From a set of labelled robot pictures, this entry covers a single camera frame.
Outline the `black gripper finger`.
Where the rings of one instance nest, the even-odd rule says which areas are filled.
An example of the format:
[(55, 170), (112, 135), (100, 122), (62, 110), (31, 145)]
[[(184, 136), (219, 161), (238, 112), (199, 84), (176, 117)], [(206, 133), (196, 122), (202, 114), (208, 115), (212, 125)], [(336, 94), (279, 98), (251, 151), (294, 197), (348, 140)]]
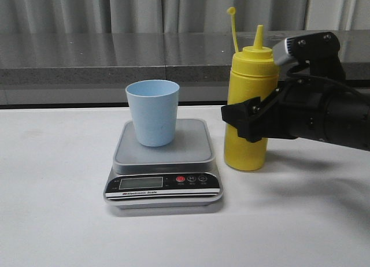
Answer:
[(236, 129), (237, 136), (255, 143), (268, 134), (261, 122), (258, 111), (261, 98), (254, 97), (241, 103), (221, 107), (222, 120)]

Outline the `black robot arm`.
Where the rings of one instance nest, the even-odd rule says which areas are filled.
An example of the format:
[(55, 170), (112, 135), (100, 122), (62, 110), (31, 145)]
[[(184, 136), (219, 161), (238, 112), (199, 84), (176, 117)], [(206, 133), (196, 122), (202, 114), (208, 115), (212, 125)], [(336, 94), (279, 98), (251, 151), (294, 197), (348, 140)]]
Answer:
[(221, 114), (252, 143), (304, 138), (369, 150), (369, 96), (331, 79), (287, 79), (265, 99), (223, 106)]

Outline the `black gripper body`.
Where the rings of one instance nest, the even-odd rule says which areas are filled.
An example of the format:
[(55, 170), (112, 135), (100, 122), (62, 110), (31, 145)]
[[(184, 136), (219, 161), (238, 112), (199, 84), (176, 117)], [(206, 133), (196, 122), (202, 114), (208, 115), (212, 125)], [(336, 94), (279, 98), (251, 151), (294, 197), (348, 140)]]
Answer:
[(327, 140), (324, 121), (328, 84), (288, 81), (262, 101), (264, 136), (278, 139)]

